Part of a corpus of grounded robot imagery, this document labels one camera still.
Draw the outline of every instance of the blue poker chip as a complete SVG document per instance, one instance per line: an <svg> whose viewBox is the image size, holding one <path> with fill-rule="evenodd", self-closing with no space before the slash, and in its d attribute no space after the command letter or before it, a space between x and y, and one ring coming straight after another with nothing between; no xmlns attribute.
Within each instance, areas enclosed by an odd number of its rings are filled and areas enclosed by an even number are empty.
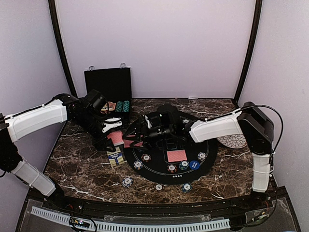
<svg viewBox="0 0 309 232"><path fill-rule="evenodd" d="M190 192L192 190L192 185L190 183L184 183L181 187L182 192Z"/></svg>
<svg viewBox="0 0 309 232"><path fill-rule="evenodd" d="M122 179L122 186L123 187L130 187L133 184L133 179L131 177L126 177Z"/></svg>
<svg viewBox="0 0 309 232"><path fill-rule="evenodd" d="M195 161L195 160L191 161L191 162L190 162L190 168L191 168L192 170L197 170L197 169L199 169L199 162L197 162L197 161Z"/></svg>
<svg viewBox="0 0 309 232"><path fill-rule="evenodd" d="M143 167L143 163L140 162L139 160L135 161L133 165L134 165L134 168L137 170L140 170Z"/></svg>
<svg viewBox="0 0 309 232"><path fill-rule="evenodd" d="M179 164L179 168L181 169L181 170L186 170L187 168L189 167L189 163L188 163L188 161L181 161L181 163Z"/></svg>

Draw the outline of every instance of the stack of poker chips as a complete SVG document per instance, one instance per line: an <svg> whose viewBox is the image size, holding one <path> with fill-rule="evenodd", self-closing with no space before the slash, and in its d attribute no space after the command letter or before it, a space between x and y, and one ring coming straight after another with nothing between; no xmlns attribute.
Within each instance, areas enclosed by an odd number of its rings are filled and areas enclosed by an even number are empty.
<svg viewBox="0 0 309 232"><path fill-rule="evenodd" d="M186 170L187 168L189 167L189 163L188 163L188 161L181 161L181 163L179 164L179 168L181 169L181 170Z"/></svg>
<svg viewBox="0 0 309 232"><path fill-rule="evenodd" d="M192 185L190 183L184 183L181 189L182 192L190 192L192 190Z"/></svg>
<svg viewBox="0 0 309 232"><path fill-rule="evenodd" d="M130 111L130 102L129 101L124 101L122 112L128 113L129 111Z"/></svg>
<svg viewBox="0 0 309 232"><path fill-rule="evenodd" d="M122 112L122 106L123 106L123 103L122 101L118 101L117 104L116 104L116 109L115 109L115 112Z"/></svg>
<svg viewBox="0 0 309 232"><path fill-rule="evenodd" d="M125 188L130 187L133 184L133 179L131 177L126 177L122 179L122 186Z"/></svg>

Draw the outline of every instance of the white wall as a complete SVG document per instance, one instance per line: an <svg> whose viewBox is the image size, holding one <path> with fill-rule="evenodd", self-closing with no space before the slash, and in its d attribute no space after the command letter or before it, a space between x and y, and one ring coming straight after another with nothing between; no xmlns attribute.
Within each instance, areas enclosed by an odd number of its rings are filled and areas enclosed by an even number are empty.
<svg viewBox="0 0 309 232"><path fill-rule="evenodd" d="M17 113L69 92L48 1L0 1L0 53L1 113ZM60 129L55 125L23 138L16 143L20 154L42 170ZM15 231L27 191L12 174L0 179L0 231Z"/></svg>
<svg viewBox="0 0 309 232"><path fill-rule="evenodd" d="M241 96L275 107L284 134L275 177L291 196L303 231L309 231L309 2L264 1L255 51ZM280 130L276 120L277 132Z"/></svg>
<svg viewBox="0 0 309 232"><path fill-rule="evenodd" d="M79 97L84 71L132 67L133 97L234 97L255 0L58 0Z"/></svg>

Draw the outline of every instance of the marble table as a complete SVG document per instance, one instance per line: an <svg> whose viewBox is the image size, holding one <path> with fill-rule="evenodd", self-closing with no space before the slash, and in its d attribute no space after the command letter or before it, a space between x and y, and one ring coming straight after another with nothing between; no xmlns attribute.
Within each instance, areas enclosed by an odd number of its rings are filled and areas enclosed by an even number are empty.
<svg viewBox="0 0 309 232"><path fill-rule="evenodd" d="M170 103L179 110L198 117L212 117L235 108L227 99L133 99L131 121L139 114L155 111ZM181 185L164 186L155 191L155 183L139 176L125 162L111 167L106 152L96 151L91 137L77 125L68 122L55 145L45 173L53 178L67 196L115 203L168 204L227 199L250 194L253 159L248 147L230 149L218 143L218 156L211 171L193 181L193 190L182 193ZM134 184L121 186L123 177Z"/></svg>

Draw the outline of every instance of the black round poker mat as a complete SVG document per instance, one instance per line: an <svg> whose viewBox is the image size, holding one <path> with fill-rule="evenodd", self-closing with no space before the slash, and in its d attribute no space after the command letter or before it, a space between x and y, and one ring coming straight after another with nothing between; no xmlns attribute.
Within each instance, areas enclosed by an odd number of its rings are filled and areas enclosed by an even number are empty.
<svg viewBox="0 0 309 232"><path fill-rule="evenodd" d="M188 119L190 122L197 120L193 115L180 112L180 117L184 119ZM137 120L133 122L130 127L127 129L130 133L134 132L135 125L137 124ZM168 148L173 142L170 140L161 140L157 142L158 148L151 150L141 150L136 148L124 148L124 155L128 162L128 164L141 176L144 178L161 183L161 184L182 184L186 182L192 182L193 180L199 179L201 176L205 175L210 168L213 166L217 153L218 153L218 145L216 139L211 139L204 141L202 143L194 143L189 142L184 147L178 147L177 149L184 149L187 156L187 161L190 163L195 160L200 164L200 168L197 170L192 170L190 167L186 170L181 170L179 168L179 162L168 162L167 151L175 150L175 147L172 149ZM200 152L204 152L207 157L204 161L200 161L197 159L197 155ZM149 162L144 162L141 159L143 154L148 154L151 156L151 160ZM143 167L140 170L134 168L135 161L142 161ZM168 171L168 165L173 164L177 167L177 171L175 173L170 173Z"/></svg>

